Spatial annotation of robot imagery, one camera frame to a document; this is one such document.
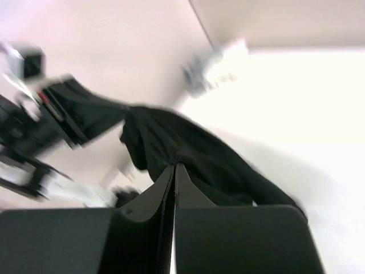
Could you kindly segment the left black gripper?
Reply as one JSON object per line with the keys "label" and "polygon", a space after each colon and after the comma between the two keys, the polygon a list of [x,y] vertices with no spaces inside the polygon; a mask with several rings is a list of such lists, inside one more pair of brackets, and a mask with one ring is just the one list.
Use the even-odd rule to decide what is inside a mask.
{"label": "left black gripper", "polygon": [[130,106],[84,88],[73,76],[5,79],[20,90],[19,101],[1,97],[1,145],[51,148],[61,140],[83,146],[120,123]]}

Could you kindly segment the black tank top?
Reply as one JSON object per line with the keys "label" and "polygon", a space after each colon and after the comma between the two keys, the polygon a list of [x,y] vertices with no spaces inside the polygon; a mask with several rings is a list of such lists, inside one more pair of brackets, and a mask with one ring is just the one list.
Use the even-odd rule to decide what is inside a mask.
{"label": "black tank top", "polygon": [[155,182],[167,166],[185,166],[192,183],[215,205],[292,206],[288,194],[223,140],[176,112],[133,106],[123,111],[120,141],[132,164]]}

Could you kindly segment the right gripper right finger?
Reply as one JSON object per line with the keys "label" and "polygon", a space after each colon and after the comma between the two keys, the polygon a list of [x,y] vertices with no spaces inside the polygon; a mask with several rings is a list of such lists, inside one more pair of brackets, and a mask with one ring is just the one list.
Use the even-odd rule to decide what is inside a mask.
{"label": "right gripper right finger", "polygon": [[178,273],[321,274],[324,269],[304,216],[292,206],[219,207],[175,173]]}

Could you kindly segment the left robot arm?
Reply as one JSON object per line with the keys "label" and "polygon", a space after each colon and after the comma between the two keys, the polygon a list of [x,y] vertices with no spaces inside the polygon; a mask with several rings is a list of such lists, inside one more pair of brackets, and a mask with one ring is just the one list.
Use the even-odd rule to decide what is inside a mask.
{"label": "left robot arm", "polygon": [[38,155],[65,141],[82,146],[125,119],[129,105],[84,88],[72,76],[24,79],[12,72],[5,79],[32,100],[39,110],[34,119],[22,102],[1,98],[1,186],[30,199],[74,200],[86,207],[118,207],[132,191],[104,189],[77,183]]}

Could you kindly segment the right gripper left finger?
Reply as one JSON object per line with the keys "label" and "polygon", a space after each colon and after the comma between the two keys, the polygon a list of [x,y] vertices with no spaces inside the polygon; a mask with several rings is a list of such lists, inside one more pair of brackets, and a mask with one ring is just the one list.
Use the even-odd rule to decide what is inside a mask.
{"label": "right gripper left finger", "polygon": [[168,273],[175,169],[121,208],[1,213],[2,273]]}

